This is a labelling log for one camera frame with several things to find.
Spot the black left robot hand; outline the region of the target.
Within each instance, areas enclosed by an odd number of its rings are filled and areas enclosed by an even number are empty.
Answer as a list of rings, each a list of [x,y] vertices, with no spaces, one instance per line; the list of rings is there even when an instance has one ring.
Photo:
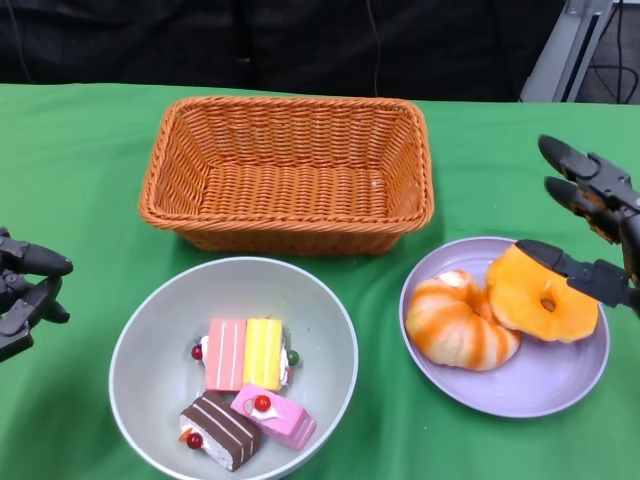
[[[57,301],[72,262],[46,247],[18,241],[1,229],[1,360],[33,346],[41,320],[65,324],[70,314]]]

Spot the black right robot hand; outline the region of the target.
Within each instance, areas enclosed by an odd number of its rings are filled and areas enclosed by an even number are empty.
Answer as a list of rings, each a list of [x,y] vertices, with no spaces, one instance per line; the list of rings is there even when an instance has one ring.
[[[592,231],[621,246],[623,267],[598,259],[572,258],[564,250],[537,240],[519,240],[528,257],[563,277],[571,288],[609,306],[639,311],[639,192],[630,175],[595,154],[582,154],[548,135],[538,139],[544,159],[562,177],[547,177],[547,193],[562,207],[587,221]]]

